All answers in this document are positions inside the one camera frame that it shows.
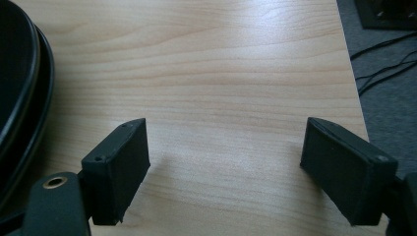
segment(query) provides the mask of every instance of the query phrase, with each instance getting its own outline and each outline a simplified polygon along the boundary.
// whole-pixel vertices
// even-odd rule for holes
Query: floor
[[[413,31],[363,29],[354,0],[337,0],[349,54]],[[417,50],[417,36],[364,54],[352,61],[355,78],[398,63]],[[417,60],[417,53],[407,60]],[[357,81],[357,87],[363,82]],[[417,66],[360,97],[370,142],[399,160],[397,176],[417,171]]]

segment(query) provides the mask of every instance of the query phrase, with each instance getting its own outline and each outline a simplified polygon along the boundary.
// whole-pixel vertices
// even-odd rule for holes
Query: screw hole
[[[56,189],[64,185],[67,182],[67,180],[68,179],[66,177],[62,177],[62,176],[55,177],[43,183],[43,188],[44,189]]]
[[[388,157],[383,156],[383,155],[378,155],[377,159],[380,160],[380,161],[389,161]]]

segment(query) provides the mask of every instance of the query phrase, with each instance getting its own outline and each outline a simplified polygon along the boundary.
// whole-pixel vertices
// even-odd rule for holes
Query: light wood surface
[[[309,116],[367,137],[334,0],[15,2],[56,63],[31,179],[80,171],[147,118],[148,175],[123,224],[93,235],[384,235],[299,167]]]

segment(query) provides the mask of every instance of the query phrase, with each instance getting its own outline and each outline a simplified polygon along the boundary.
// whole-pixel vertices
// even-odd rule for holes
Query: black cable
[[[362,80],[362,79],[367,79],[367,78],[371,78],[371,79],[372,79],[372,78],[374,78],[375,76],[377,76],[377,75],[379,75],[379,74],[381,74],[381,73],[383,73],[383,72],[386,72],[386,71],[389,71],[389,70],[395,69],[395,68],[397,68],[397,67],[399,67],[399,66],[402,66],[402,65],[405,65],[405,64],[414,63],[414,62],[417,62],[417,60],[406,61],[406,62],[400,62],[400,63],[398,63],[398,64],[395,64],[395,65],[392,65],[392,66],[388,66],[388,67],[382,68],[382,69],[380,69],[378,72],[376,72],[376,73],[374,73],[374,74],[372,74],[372,75],[369,75],[369,76],[363,76],[363,77],[358,77],[358,78],[356,78],[355,80],[356,80],[356,81],[359,81],[359,80]]]
[[[381,48],[381,47],[385,47],[385,46],[391,45],[393,43],[399,42],[401,40],[404,40],[404,39],[406,39],[408,37],[412,37],[412,36],[415,36],[415,35],[417,35],[417,31],[416,32],[412,32],[410,34],[406,34],[406,35],[401,36],[401,37],[398,37],[398,38],[394,38],[394,39],[390,39],[390,40],[387,40],[387,41],[380,42],[378,44],[375,44],[375,45],[373,45],[371,47],[365,48],[365,49],[363,49],[363,50],[361,50],[359,52],[356,52],[355,54],[351,55],[350,56],[350,61],[355,60],[356,58],[358,58],[359,56],[361,56],[361,55],[363,55],[363,54],[365,54],[367,52],[373,51],[373,50],[378,49],[378,48]]]
[[[407,67],[405,67],[405,68],[403,68],[403,69],[401,69],[401,70],[399,70],[399,71],[397,71],[397,72],[395,72],[395,73],[393,73],[393,74],[391,74],[387,77],[384,77],[384,78],[379,79],[379,80],[377,80],[375,82],[372,82],[372,83],[368,83],[367,85],[363,85],[361,88],[358,89],[359,96],[361,96],[363,93],[365,93],[365,91],[369,90],[370,88],[372,88],[372,87],[374,87],[374,86],[376,86],[376,85],[378,85],[378,84],[380,84],[384,81],[392,79],[396,76],[399,76],[400,74],[410,70],[411,68],[413,68],[415,66],[417,66],[417,62],[414,62],[413,64],[411,64],[411,65],[409,65],[409,66],[407,66]]]
[[[409,57],[409,56],[411,56],[412,54],[414,54],[414,53],[417,53],[417,50],[415,50],[415,51],[412,51],[412,52],[410,52],[410,53],[408,53],[407,55],[405,55],[402,59],[401,59],[401,61],[399,61],[399,63],[398,64],[395,64],[395,65],[392,65],[392,66],[388,66],[388,67],[385,67],[385,68],[382,68],[382,69],[380,69],[378,72],[376,72],[376,73],[374,73],[374,74],[372,74],[372,75],[369,75],[369,76],[364,76],[364,77],[358,77],[358,78],[356,78],[355,80],[356,81],[358,81],[358,80],[362,80],[362,79],[366,79],[366,78],[369,78],[360,88],[358,88],[358,92],[361,92],[364,88],[366,88],[368,85],[372,85],[371,84],[371,81],[372,81],[372,79],[374,78],[374,77],[376,77],[377,75],[379,75],[379,74],[381,74],[381,73],[383,73],[383,72],[386,72],[386,71],[388,71],[388,70],[392,70],[392,69],[395,69],[395,68],[397,68],[397,67],[399,67],[399,66],[401,66],[401,65],[405,65],[405,64],[409,64],[409,63],[415,63],[415,62],[417,62],[417,60],[411,60],[411,61],[406,61],[405,62],[405,60]]]

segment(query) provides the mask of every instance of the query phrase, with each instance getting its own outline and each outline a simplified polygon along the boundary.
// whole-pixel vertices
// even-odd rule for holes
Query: black object
[[[417,30],[416,0],[355,0],[365,29]]]
[[[0,1],[0,209],[25,173],[44,129],[54,62],[25,12]]]
[[[37,181],[28,209],[0,219],[0,235],[90,235],[91,216],[100,225],[122,221],[150,167],[146,120],[116,128],[82,164],[78,175]]]
[[[384,212],[393,231],[417,235],[417,175],[399,180],[397,161],[377,147],[310,117],[300,165],[352,225],[376,225]]]

